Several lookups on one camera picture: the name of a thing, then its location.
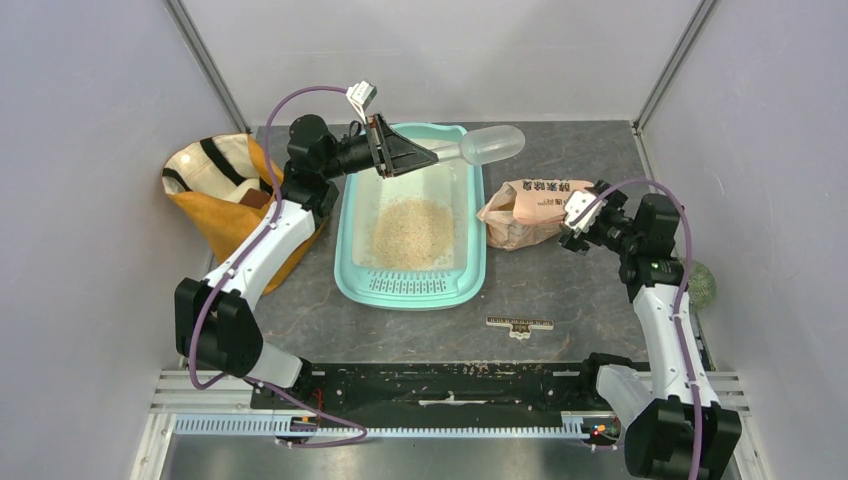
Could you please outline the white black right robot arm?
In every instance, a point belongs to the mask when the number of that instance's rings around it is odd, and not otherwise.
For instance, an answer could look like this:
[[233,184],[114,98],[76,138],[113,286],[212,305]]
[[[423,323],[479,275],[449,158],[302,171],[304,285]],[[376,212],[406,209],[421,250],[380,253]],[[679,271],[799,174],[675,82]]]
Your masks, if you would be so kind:
[[572,192],[564,203],[561,245],[584,253],[607,248],[620,261],[619,278],[636,313],[649,355],[651,384],[645,386],[622,363],[599,366],[577,382],[588,408],[607,404],[623,434],[630,475],[646,479],[720,479],[742,434],[737,412],[722,406],[703,366],[690,320],[691,257],[675,256],[675,236],[692,252],[685,208],[665,186],[640,200],[635,216],[624,213],[622,189],[599,181]]

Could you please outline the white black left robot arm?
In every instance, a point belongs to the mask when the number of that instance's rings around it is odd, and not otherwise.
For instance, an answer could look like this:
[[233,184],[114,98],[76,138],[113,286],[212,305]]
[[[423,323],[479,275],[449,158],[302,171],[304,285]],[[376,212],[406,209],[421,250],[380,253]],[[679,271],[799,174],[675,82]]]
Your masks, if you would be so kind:
[[306,245],[331,213],[338,177],[372,169],[383,178],[438,163],[437,154],[390,126],[381,114],[368,116],[361,131],[337,138],[313,114],[289,127],[288,160],[273,178],[275,200],[253,232],[203,279],[186,278],[175,291],[178,350],[188,360],[192,384],[207,366],[220,376],[275,385],[290,408],[307,405],[314,383],[307,360],[268,343],[254,317],[264,288],[296,251]]

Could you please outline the pink cat litter bag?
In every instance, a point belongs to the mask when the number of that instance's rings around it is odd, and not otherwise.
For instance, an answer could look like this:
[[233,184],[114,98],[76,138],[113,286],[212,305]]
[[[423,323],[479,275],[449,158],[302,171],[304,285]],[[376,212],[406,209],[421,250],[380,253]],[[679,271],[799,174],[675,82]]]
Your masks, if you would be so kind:
[[571,195],[592,186],[585,180],[504,182],[476,213],[485,226],[487,245],[514,251],[548,240],[560,232]]

